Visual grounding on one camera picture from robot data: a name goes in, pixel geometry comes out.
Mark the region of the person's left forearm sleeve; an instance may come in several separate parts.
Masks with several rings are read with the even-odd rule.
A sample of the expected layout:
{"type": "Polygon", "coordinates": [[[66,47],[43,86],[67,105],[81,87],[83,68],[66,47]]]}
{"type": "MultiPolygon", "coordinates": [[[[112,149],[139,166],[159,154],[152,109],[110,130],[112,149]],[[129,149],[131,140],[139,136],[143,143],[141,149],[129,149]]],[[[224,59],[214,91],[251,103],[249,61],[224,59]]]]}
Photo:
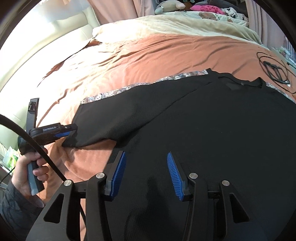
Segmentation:
{"type": "Polygon", "coordinates": [[[45,204],[39,196],[26,199],[13,183],[9,182],[1,203],[1,216],[18,240],[26,240],[44,207],[45,204]]]}

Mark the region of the person's left hand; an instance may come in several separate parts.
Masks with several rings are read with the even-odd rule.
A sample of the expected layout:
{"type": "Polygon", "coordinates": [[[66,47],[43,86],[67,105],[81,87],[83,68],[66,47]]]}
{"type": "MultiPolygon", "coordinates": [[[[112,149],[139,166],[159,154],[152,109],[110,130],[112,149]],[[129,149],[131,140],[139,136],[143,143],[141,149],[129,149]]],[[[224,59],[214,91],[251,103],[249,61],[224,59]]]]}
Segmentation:
{"type": "Polygon", "coordinates": [[[18,158],[14,169],[14,174],[11,179],[14,187],[26,199],[29,199],[32,196],[28,179],[28,165],[34,161],[37,162],[38,167],[31,173],[37,177],[38,180],[42,182],[47,181],[49,178],[49,167],[46,166],[46,161],[37,152],[29,152],[18,158]]]}

